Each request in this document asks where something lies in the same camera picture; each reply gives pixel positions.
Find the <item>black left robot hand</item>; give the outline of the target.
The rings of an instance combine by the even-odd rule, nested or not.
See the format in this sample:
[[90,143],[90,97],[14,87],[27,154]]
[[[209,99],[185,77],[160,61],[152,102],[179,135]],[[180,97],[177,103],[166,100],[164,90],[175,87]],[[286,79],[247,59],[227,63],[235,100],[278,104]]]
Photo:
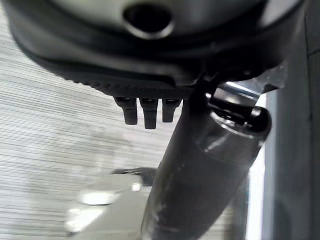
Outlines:
[[182,113],[140,224],[144,240],[197,240],[248,176],[272,127],[245,85],[280,66],[304,0],[4,0],[32,61],[112,96],[127,125]]

